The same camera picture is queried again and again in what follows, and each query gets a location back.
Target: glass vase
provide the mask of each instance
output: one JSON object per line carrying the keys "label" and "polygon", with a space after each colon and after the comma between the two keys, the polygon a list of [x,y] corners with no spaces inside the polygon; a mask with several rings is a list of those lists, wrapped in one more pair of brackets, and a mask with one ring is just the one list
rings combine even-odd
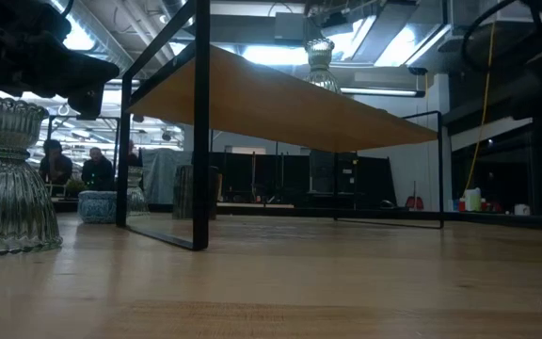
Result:
{"label": "glass vase", "polygon": [[336,77],[329,71],[334,42],[330,39],[311,40],[305,45],[305,50],[309,56],[311,71],[304,80],[320,88],[342,94]]}
{"label": "glass vase", "polygon": [[141,167],[129,166],[127,180],[127,211],[129,216],[145,216],[150,213],[146,195],[139,187],[142,176],[143,169]]}
{"label": "glass vase", "polygon": [[0,98],[0,254],[58,247],[57,219],[48,190],[26,164],[39,139],[41,106]]}

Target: man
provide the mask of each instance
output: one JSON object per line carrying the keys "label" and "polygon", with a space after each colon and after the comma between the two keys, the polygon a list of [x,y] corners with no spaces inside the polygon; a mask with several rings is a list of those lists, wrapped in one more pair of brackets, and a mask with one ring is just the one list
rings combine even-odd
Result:
{"label": "man", "polygon": [[62,154],[62,145],[57,140],[45,140],[45,157],[39,165],[39,175],[46,183],[65,185],[72,176],[72,161]]}
{"label": "man", "polygon": [[112,163],[102,155],[97,147],[89,151],[91,160],[83,165],[81,179],[91,190],[112,190],[114,173]]}
{"label": "man", "polygon": [[127,156],[127,164],[129,166],[142,167],[143,165],[141,164],[141,160],[135,153],[133,153],[134,148],[135,144],[132,140],[129,140],[129,155]]}

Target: red object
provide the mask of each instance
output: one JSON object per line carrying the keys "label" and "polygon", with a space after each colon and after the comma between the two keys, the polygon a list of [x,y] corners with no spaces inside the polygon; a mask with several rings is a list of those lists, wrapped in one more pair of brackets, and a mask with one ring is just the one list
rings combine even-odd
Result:
{"label": "red object", "polygon": [[414,211],[423,211],[423,201],[422,198],[417,196],[415,182],[413,182],[413,197],[407,197],[405,207]]}

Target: blue container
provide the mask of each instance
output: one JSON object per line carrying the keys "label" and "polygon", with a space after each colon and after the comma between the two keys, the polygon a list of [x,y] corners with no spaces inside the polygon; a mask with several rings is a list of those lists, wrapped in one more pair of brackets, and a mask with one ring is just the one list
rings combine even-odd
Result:
{"label": "blue container", "polygon": [[78,212],[85,223],[115,223],[117,192],[84,191],[79,193]]}

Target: shelf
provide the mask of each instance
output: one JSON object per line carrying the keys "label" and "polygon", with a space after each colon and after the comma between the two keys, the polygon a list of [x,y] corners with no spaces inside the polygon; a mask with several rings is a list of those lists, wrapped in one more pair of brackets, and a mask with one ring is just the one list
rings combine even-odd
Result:
{"label": "shelf", "polygon": [[[129,111],[194,122],[193,43],[134,94]],[[437,138],[437,132],[211,46],[210,125],[327,152]]]}

